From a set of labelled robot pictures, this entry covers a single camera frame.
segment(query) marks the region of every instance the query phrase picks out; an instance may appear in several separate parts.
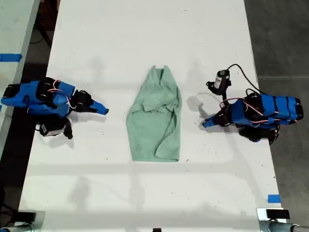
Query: concrete floor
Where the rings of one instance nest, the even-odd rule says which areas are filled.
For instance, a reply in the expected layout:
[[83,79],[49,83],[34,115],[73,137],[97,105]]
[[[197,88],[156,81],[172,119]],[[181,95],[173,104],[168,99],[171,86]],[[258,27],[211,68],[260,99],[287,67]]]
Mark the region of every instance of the concrete floor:
[[[309,1],[245,0],[245,5],[260,88],[303,103],[305,118],[282,127],[271,152],[283,207],[293,223],[309,225]],[[31,41],[40,38],[33,32]],[[26,67],[46,67],[49,53],[45,41],[31,44]]]

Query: blue painter's tape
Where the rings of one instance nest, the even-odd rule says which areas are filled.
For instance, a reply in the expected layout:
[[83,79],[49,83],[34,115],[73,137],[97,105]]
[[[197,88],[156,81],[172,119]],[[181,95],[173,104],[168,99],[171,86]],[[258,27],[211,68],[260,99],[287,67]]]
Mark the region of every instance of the blue painter's tape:
[[0,62],[19,62],[22,57],[21,54],[0,54]]
[[267,202],[268,203],[281,203],[280,195],[278,195],[278,194],[273,194],[273,195],[269,194]]

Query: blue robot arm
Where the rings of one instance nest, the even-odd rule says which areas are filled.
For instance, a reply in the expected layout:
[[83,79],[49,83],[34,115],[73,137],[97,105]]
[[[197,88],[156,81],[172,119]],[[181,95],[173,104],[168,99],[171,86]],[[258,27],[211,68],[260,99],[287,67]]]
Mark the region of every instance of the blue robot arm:
[[72,138],[70,121],[66,116],[71,111],[91,112],[101,115],[108,109],[93,100],[86,91],[75,90],[75,87],[46,77],[40,81],[9,85],[1,99],[4,105],[26,108],[28,114],[41,125],[43,136],[64,133]]
[[[229,69],[238,66],[247,81],[260,93],[247,89],[247,96],[239,98],[235,103],[230,104],[226,98],[226,90],[231,85]],[[224,106],[214,116],[207,118],[202,125],[212,127],[219,125],[227,127],[235,123],[240,128],[240,135],[253,142],[261,138],[268,138],[269,143],[278,137],[280,124],[293,124],[304,116],[303,108],[298,98],[271,96],[256,88],[245,75],[238,64],[233,64],[226,70],[217,73],[214,82],[207,82],[208,89],[223,97]]]

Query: folded cloth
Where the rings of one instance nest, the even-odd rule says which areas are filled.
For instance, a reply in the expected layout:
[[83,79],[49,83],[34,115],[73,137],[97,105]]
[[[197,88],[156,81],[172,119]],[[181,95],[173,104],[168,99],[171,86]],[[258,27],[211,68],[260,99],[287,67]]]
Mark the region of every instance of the folded cloth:
[[126,118],[134,161],[177,162],[182,97],[168,68],[153,66]]

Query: white tabletop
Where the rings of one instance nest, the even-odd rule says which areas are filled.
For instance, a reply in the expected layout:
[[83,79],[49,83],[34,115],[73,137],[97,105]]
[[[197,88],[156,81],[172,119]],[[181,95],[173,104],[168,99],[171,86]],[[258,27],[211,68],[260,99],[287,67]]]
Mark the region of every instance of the white tabletop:
[[[240,64],[257,84],[242,0],[62,0],[47,75],[88,91],[107,116],[72,113],[73,139],[35,134],[20,209],[42,231],[259,231],[256,208],[278,194],[268,141],[201,130],[221,97],[205,86]],[[177,163],[133,162],[126,116],[153,65],[181,90]],[[250,87],[231,70],[228,97]]]
[[[39,0],[0,0],[0,54],[21,54],[20,62],[0,62],[0,96],[9,84],[20,83]],[[0,112],[0,158],[11,124],[13,107]]]

